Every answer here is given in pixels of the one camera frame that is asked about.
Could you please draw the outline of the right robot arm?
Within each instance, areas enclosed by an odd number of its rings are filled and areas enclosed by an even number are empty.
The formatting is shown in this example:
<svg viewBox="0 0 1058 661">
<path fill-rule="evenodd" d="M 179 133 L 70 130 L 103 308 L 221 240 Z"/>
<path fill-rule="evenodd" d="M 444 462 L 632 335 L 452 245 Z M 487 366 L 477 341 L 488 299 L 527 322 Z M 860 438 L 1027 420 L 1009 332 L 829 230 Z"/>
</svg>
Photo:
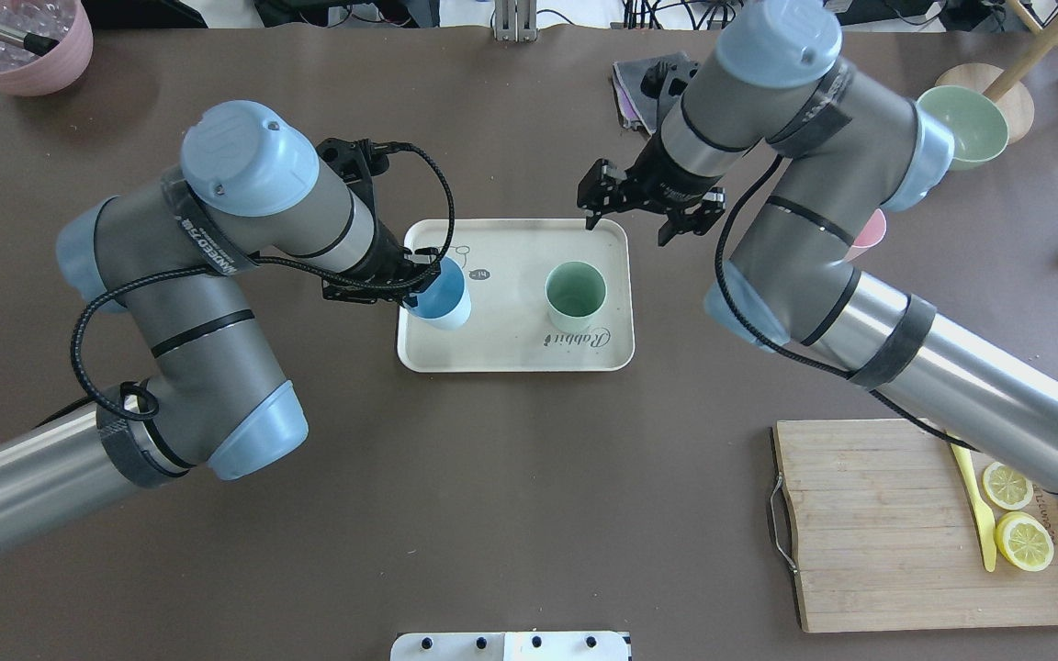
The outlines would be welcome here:
<svg viewBox="0 0 1058 661">
<path fill-rule="evenodd" d="M 769 145 L 781 179 L 735 250 L 716 251 L 722 325 L 1058 498 L 1058 382 L 849 259 L 874 213 L 912 207 L 940 183 L 956 140 L 849 63 L 841 39 L 819 1 L 743 5 L 634 163 L 601 159 L 580 180 L 585 226 L 650 212 L 667 244 L 732 222 L 720 180 Z"/>
</svg>

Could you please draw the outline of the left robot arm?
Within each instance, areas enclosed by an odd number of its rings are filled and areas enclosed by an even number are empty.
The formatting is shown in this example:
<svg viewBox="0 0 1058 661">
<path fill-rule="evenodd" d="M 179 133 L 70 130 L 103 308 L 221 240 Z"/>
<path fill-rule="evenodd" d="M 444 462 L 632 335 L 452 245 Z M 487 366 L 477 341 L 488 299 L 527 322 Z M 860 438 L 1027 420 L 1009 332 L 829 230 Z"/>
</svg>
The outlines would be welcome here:
<svg viewBox="0 0 1058 661">
<path fill-rule="evenodd" d="M 400 246 L 373 213 L 393 153 L 417 147 L 314 146 L 260 102 L 222 102 L 176 166 L 63 227 L 85 401 L 0 446 L 0 554 L 197 465 L 231 480 L 299 447 L 310 427 L 236 277 L 273 264 L 335 300 L 427 305 L 445 250 Z"/>
</svg>

